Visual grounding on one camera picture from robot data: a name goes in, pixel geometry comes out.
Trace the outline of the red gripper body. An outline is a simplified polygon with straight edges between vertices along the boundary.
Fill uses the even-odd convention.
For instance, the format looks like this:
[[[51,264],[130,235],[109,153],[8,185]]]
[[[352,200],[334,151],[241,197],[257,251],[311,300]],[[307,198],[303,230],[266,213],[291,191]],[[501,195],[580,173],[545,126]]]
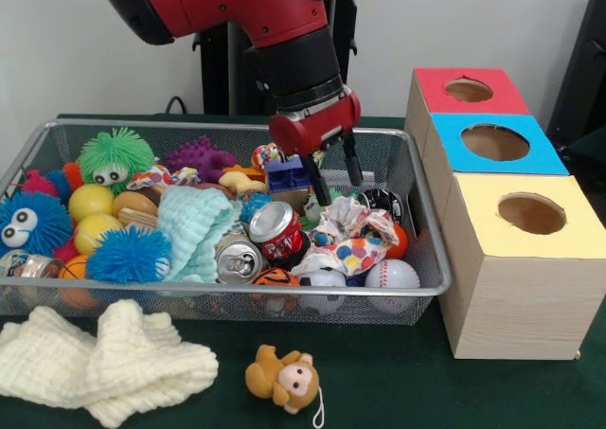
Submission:
[[[345,138],[358,124],[360,101],[347,91],[302,111],[279,113],[269,119],[269,132],[287,154],[312,155],[327,143]]]

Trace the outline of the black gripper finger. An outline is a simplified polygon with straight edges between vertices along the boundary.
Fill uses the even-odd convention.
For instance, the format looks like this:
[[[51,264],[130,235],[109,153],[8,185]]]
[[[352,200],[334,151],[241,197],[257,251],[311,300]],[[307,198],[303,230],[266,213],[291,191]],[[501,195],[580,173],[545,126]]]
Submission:
[[[313,156],[311,154],[304,155],[302,157],[302,165],[310,177],[318,204],[321,206],[329,206],[331,204],[330,190],[325,179],[322,177]]]
[[[349,134],[343,137],[343,148],[346,158],[349,181],[353,186],[359,187],[363,183],[364,178],[356,153],[355,144],[356,142],[353,132],[350,132]]]

